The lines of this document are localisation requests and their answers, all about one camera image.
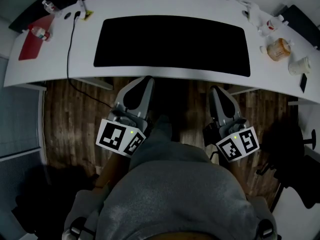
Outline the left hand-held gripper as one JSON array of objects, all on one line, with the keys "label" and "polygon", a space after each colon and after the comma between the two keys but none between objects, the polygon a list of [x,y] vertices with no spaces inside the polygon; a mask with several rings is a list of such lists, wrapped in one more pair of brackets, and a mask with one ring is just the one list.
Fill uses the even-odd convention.
[{"label": "left hand-held gripper", "polygon": [[145,141],[148,111],[155,81],[151,76],[137,78],[117,94],[115,107],[102,119],[96,145],[131,157]]}]

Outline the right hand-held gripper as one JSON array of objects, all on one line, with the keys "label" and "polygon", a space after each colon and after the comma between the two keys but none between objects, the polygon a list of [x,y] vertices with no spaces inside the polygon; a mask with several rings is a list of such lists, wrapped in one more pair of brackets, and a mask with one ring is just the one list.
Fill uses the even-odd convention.
[{"label": "right hand-held gripper", "polygon": [[240,160],[260,149],[254,127],[242,117],[237,101],[229,92],[211,86],[209,110],[216,123],[210,123],[203,130],[205,146],[216,146],[228,162]]}]

